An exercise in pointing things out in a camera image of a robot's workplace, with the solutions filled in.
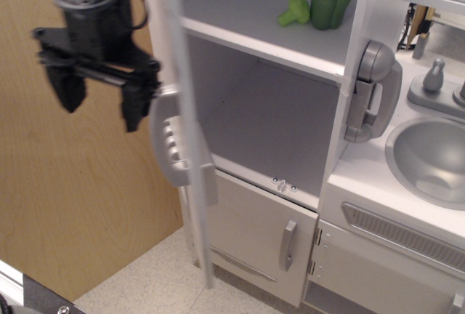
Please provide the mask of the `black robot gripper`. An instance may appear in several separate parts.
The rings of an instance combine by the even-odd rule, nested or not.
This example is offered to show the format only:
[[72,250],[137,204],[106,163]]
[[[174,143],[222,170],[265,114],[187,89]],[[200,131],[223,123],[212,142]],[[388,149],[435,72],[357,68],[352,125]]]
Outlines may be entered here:
[[129,0],[64,2],[64,28],[36,28],[39,58],[61,105],[73,113],[86,97],[86,79],[119,86],[127,132],[148,115],[160,64],[132,40]]

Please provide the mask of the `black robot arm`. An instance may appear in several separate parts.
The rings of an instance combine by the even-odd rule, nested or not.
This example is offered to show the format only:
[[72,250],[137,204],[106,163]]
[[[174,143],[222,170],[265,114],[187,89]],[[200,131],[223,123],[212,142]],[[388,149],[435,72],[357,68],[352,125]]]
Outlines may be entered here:
[[64,28],[36,28],[39,58],[64,109],[74,112],[86,97],[86,79],[121,88],[126,130],[135,132],[149,113],[161,85],[157,60],[132,40],[130,0],[53,0],[62,10]]

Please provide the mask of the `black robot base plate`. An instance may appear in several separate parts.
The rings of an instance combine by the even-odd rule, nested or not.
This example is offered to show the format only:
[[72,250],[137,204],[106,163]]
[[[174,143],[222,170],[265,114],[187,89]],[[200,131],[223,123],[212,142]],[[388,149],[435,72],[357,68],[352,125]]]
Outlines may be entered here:
[[1,313],[85,313],[51,289],[1,261]]

